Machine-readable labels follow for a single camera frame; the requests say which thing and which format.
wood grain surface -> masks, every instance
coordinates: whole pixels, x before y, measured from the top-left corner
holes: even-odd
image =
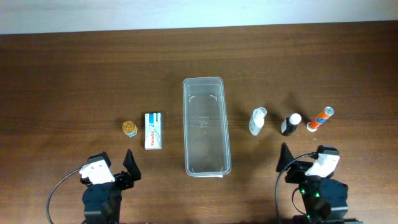
[[[0,36],[0,222],[46,223],[54,185],[106,151],[114,173],[132,149],[142,180],[123,192],[122,223],[274,223],[280,146],[294,156],[335,146],[334,179],[349,185],[346,218],[398,220],[398,22]],[[232,171],[185,172],[182,82],[224,80]],[[258,136],[248,122],[268,110]],[[290,137],[292,113],[335,115]],[[163,149],[144,150],[144,113],[163,114]],[[138,135],[121,131],[123,121]],[[86,187],[74,175],[50,204],[54,223],[84,220]],[[280,210],[299,213],[295,185],[281,183]],[[303,209],[299,195],[295,202]]]

orange cylindrical container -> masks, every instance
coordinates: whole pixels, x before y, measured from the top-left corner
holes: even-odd
[[[335,111],[330,106],[327,106],[314,120],[307,124],[309,131],[316,131],[328,118],[330,118]]]

dark bottle with white cap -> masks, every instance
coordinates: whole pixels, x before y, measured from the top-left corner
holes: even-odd
[[[282,122],[281,131],[284,136],[290,136],[301,121],[301,116],[297,113],[292,114]]]

black cable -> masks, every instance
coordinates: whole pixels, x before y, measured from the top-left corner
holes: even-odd
[[[54,223],[52,222],[52,220],[51,220],[50,212],[49,212],[50,199],[51,199],[52,194],[54,194],[55,189],[57,189],[57,187],[58,187],[60,184],[62,184],[62,182],[64,182],[66,179],[68,179],[71,175],[76,174],[77,172],[79,172],[79,170],[80,170],[80,168],[77,169],[77,170],[75,170],[75,171],[73,171],[73,172],[71,172],[70,174],[68,174],[68,175],[67,175],[66,177],[64,177],[59,183],[57,183],[56,186],[52,189],[52,191],[51,191],[51,193],[50,193],[50,195],[49,195],[49,197],[48,197],[48,199],[47,199],[47,207],[46,207],[47,219],[49,220],[49,223],[54,224]]]
[[[296,191],[298,191],[298,190],[299,190],[299,188],[297,187],[297,188],[294,189],[294,191],[293,191],[293,194],[292,194],[292,203],[293,203],[293,206],[296,208],[296,210],[297,210],[298,212],[300,212],[301,214],[305,215],[305,213],[303,213],[302,211],[300,211],[300,210],[296,207],[296,205],[294,204],[294,193],[296,193]]]
[[[279,215],[279,203],[278,203],[278,186],[279,186],[279,182],[280,182],[280,178],[282,177],[282,174],[286,171],[287,168],[290,167],[290,165],[292,165],[295,161],[302,159],[304,157],[312,157],[316,154],[316,152],[312,152],[312,153],[308,153],[308,154],[304,154],[301,156],[298,156],[297,158],[295,158],[294,160],[292,160],[290,163],[288,163],[279,173],[278,178],[276,179],[276,185],[275,185],[275,209],[276,209],[276,216],[278,217],[278,223],[282,224],[282,219]]]

